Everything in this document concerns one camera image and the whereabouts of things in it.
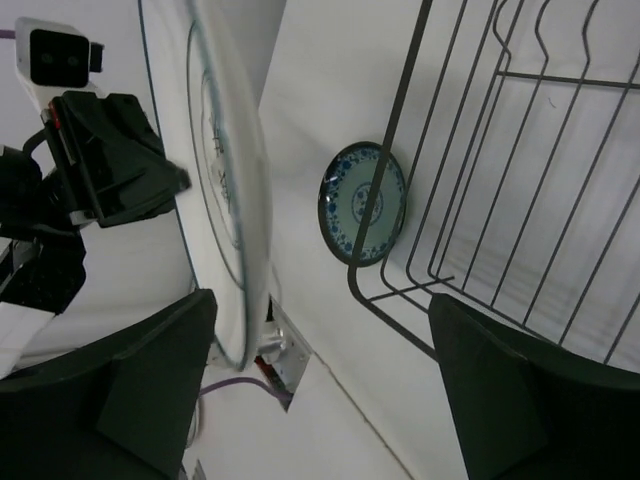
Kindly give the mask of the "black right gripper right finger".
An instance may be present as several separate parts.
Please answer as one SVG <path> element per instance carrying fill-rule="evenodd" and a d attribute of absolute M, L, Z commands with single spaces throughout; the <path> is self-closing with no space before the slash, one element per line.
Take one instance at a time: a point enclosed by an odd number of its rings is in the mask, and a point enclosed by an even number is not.
<path fill-rule="evenodd" d="M 447 294 L 434 348 L 471 479 L 636 479 L 639 376 L 505 326 Z"/>

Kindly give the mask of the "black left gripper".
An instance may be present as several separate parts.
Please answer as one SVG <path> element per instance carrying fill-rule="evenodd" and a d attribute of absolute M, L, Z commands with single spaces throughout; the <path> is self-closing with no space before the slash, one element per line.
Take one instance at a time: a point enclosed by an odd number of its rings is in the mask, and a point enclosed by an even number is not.
<path fill-rule="evenodd" d="M 79 227 L 154 218 L 191 187 L 136 96 L 65 92 L 22 148 L 1 147 L 1 301 L 59 315 L 86 280 Z"/>

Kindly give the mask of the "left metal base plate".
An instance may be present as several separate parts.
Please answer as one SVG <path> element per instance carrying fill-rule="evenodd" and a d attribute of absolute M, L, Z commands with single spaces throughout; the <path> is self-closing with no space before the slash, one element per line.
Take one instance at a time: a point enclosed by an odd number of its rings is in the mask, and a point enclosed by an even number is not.
<path fill-rule="evenodd" d="M 255 364 L 287 412 L 300 385 L 312 349 L 281 306 L 270 300 Z"/>

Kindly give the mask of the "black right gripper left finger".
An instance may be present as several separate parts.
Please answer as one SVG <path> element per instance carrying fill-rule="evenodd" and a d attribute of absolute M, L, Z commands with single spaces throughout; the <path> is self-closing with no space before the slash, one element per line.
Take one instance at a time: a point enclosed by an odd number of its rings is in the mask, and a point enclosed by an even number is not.
<path fill-rule="evenodd" d="M 177 478 L 216 314 L 196 290 L 2 379 L 2 478 Z"/>

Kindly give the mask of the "white plate with teal rim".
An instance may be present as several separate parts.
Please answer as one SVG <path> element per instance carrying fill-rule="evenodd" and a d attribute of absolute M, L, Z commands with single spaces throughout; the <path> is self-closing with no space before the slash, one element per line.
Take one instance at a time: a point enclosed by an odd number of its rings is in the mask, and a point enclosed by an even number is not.
<path fill-rule="evenodd" d="M 143 52 L 167 158 L 191 186 L 176 210 L 194 281 L 213 291 L 214 343 L 252 363 L 269 303 L 270 162 L 249 75 L 216 1 L 141 1 Z"/>

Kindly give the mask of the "blue floral green plate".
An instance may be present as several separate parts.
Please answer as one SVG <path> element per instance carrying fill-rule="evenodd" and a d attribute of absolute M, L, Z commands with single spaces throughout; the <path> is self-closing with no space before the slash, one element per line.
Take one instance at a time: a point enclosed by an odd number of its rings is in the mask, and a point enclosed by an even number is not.
<path fill-rule="evenodd" d="M 330 162 L 320 183 L 320 231 L 330 252 L 344 264 L 353 256 L 381 151 L 382 146 L 371 141 L 345 147 Z M 394 246 L 404 224 L 406 197 L 404 173 L 390 156 L 361 249 L 361 266 L 379 262 Z"/>

